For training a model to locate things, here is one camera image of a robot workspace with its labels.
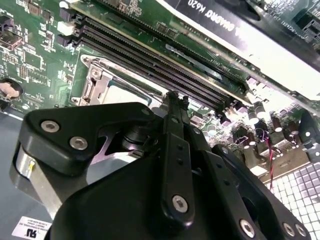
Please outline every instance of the green circuit board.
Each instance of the green circuit board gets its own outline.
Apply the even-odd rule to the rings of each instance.
[[[166,48],[166,44],[162,42],[159,37],[154,37],[139,28],[132,27],[128,21],[119,19],[119,17],[114,14],[114,10],[111,5],[108,7],[107,4],[107,7],[101,7],[101,5],[92,4],[92,2],[79,1],[72,4],[71,8],[86,16],[94,18],[108,27],[118,30],[118,32],[122,34],[130,36],[140,44],[150,46],[158,53],[168,56],[185,66],[187,63],[190,63],[189,60],[182,57],[182,54],[173,54],[173,52],[168,50]],[[191,52],[193,55],[197,55],[199,58],[211,64],[215,69],[219,69],[224,72],[227,76],[231,76],[236,80],[242,81],[245,81],[248,78],[247,73],[225,61],[222,57],[213,54],[213,52],[204,46],[220,48],[224,52],[228,53],[230,57],[235,57],[234,53],[229,52],[226,48],[178,19],[156,0],[133,0],[131,4],[123,4],[122,10],[125,12],[127,17],[136,20],[137,23],[143,23],[150,30],[156,31],[159,35],[166,36],[170,38],[171,41],[179,43],[182,49]]]
[[[0,15],[14,19],[13,32],[22,36],[25,42],[13,51],[0,48],[0,78],[13,79],[23,87],[23,95],[12,100],[11,105],[22,113],[73,106],[71,91],[81,94],[83,74],[86,74],[86,67],[78,62],[81,52],[88,49],[67,49],[55,44],[59,34],[56,19],[59,3],[38,3],[42,12],[50,12],[49,18],[41,12],[30,13],[27,1],[2,0],[0,3]]]

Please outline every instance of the capacitor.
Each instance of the capacitor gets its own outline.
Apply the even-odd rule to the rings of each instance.
[[[249,149],[249,148],[250,148],[250,143],[249,143],[248,139],[245,140],[245,141],[242,143],[242,145],[243,145],[243,149]]]
[[[250,107],[248,109],[248,118],[249,118],[249,122],[252,125],[257,124],[259,122],[259,118],[257,117],[256,111],[253,107]]]
[[[210,140],[209,133],[207,131],[203,131],[202,133],[203,133],[205,140],[208,142]]]
[[[291,135],[299,134],[298,125],[294,121],[288,123],[288,129]]]
[[[248,142],[250,146],[256,145],[256,139],[253,132],[248,132],[246,136],[248,137]]]
[[[217,128],[215,125],[211,124],[208,126],[208,136],[213,137],[217,134]]]
[[[267,139],[268,135],[269,135],[269,130],[268,130],[267,124],[263,120],[260,120],[254,126],[255,126],[255,134],[256,134],[256,136],[258,137],[258,139],[261,142],[264,142]]]
[[[276,131],[277,133],[282,131],[282,126],[281,126],[281,122],[280,119],[277,117],[273,117],[272,118],[272,124],[274,127],[274,131]]]
[[[259,119],[263,119],[267,116],[264,104],[261,101],[257,101],[254,103],[254,110],[255,110],[256,116]]]

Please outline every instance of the white paper label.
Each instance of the white paper label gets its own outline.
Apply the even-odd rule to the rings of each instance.
[[[12,236],[29,240],[43,240],[50,227],[50,222],[22,216],[13,230]]]

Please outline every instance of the screw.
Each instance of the screw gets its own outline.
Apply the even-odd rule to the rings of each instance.
[[[150,112],[147,109],[142,109],[141,112],[143,112],[145,115],[150,115]]]
[[[255,237],[255,230],[247,220],[241,219],[240,226],[249,238],[253,239]]]
[[[83,151],[88,147],[88,143],[83,137],[74,136],[70,139],[70,146],[76,150]]]
[[[289,234],[291,237],[295,236],[295,231],[292,229],[292,227],[288,223],[283,223],[284,230],[287,234]]]
[[[221,149],[222,149],[222,152],[224,152],[225,154],[229,154],[229,150],[226,149],[225,147],[222,147]]]
[[[300,225],[296,224],[295,227],[298,230],[298,233],[301,234],[301,236],[303,236],[303,237],[307,236],[306,231]]]
[[[58,125],[58,123],[56,123],[55,121],[43,121],[41,123],[41,128],[46,131],[47,133],[56,133],[59,131],[60,127]]]
[[[97,69],[92,69],[91,74],[95,79],[100,78],[101,76],[101,73]]]
[[[172,198],[172,203],[175,208],[180,213],[186,213],[188,211],[188,203],[187,201],[179,195],[175,195]]]
[[[194,131],[196,134],[200,134],[200,133],[201,133],[201,131],[200,131],[198,128],[196,128],[196,127],[193,129],[193,131]]]
[[[171,120],[172,120],[172,122],[174,122],[174,123],[176,123],[176,124],[178,124],[179,123],[179,121],[178,121],[178,119],[176,119],[176,118],[171,118]]]

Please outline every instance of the black mounting arm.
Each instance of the black mounting arm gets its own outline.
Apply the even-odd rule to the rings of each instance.
[[[210,149],[187,97],[170,92],[165,103],[163,119],[140,103],[26,115],[10,175],[53,218],[46,239],[311,239],[230,150]],[[106,159],[135,151],[137,160],[88,185],[102,136]]]

